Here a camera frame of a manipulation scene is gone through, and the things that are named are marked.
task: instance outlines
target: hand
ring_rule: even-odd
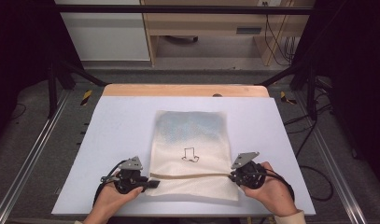
[[[263,162],[261,166],[273,171],[272,166],[267,161]],[[286,185],[276,178],[266,176],[265,183],[259,189],[250,189],[246,186],[241,186],[241,189],[247,197],[260,201],[266,209],[278,217],[288,217],[299,212]]]
[[[117,192],[114,183],[106,184],[100,192],[93,209],[84,220],[84,224],[105,224],[108,219],[127,202],[135,199],[143,190],[139,187],[127,194]]]

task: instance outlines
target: person's right hand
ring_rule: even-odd
[[[265,169],[273,171],[268,161],[261,165]],[[241,186],[241,189],[247,197],[260,201],[266,209],[278,217],[288,217],[299,212],[286,185],[276,178],[266,176],[265,183],[259,189],[250,189],[246,186]]]

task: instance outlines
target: table surface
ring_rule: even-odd
[[[215,94],[223,97],[210,97]],[[239,153],[259,151],[255,162],[269,161],[293,187],[296,205],[306,215],[316,213],[274,99],[264,87],[111,84],[106,86],[95,108],[52,214],[88,214],[100,177],[118,161],[139,156],[144,167],[142,175],[149,176],[150,146],[158,110],[226,113],[232,160]],[[80,188],[84,181],[94,189]],[[189,195],[141,194],[116,216],[254,217],[270,214],[261,203],[238,191],[238,202]]]

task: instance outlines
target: sleeve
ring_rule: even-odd
[[[305,214],[302,210],[299,213],[289,217],[277,217],[274,216],[277,224],[305,224]]]

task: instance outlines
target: floor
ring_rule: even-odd
[[[284,61],[278,55],[276,59],[281,60],[279,62]],[[107,82],[250,85],[260,83],[287,67],[277,63],[263,66],[252,38],[215,39],[207,36],[200,36],[195,43],[187,39],[162,38],[155,66],[148,62],[84,64],[91,74]],[[0,139],[0,205],[10,192],[9,189],[17,187],[11,186],[12,183],[17,183],[16,179],[22,178],[24,182],[16,189],[12,198],[15,203],[7,207],[7,223],[72,223],[73,220],[83,218],[55,217],[50,213],[80,148],[87,125],[91,121],[92,111],[103,91],[103,88],[81,77],[74,78],[77,85],[72,91],[58,91],[61,97],[66,97],[66,104],[42,146],[35,146],[35,143],[45,124],[49,122],[48,83],[40,82],[23,90],[19,96],[12,121]],[[284,122],[304,114],[304,93],[291,91],[288,86],[290,79],[291,77],[285,77],[268,88],[271,97],[275,98]],[[86,105],[80,105],[87,90],[92,90],[91,98]],[[286,94],[287,100],[282,100],[282,92]],[[325,92],[317,90],[316,95],[319,95],[317,108],[328,106],[330,101]],[[314,123],[312,120],[302,119],[286,126],[294,152],[298,152],[305,143],[298,163],[311,166],[323,174],[303,168],[303,176],[311,195],[315,198],[313,203],[317,210],[317,214],[307,217],[306,221],[380,223],[380,185],[366,161],[353,159],[351,147],[333,116],[333,108],[326,108],[327,110],[320,111],[316,128],[306,141],[310,125]],[[35,148],[40,150],[39,154],[36,154],[30,174],[17,176],[22,174],[21,166],[28,161],[26,159],[29,153]],[[343,183],[334,180],[337,173],[332,173],[330,166],[325,162],[323,154],[326,150],[331,153],[339,167],[338,174],[344,179]],[[331,188],[326,179],[334,184],[334,193],[328,200]],[[345,185],[349,191],[341,189]],[[353,201],[352,198],[347,198],[347,195],[353,196],[355,206],[349,206],[353,205]],[[358,212],[360,216],[351,215],[351,211]],[[261,221],[260,217],[254,217],[252,223]],[[221,220],[203,219],[193,223],[200,222],[221,223]],[[246,223],[246,219],[242,218],[241,222]]]

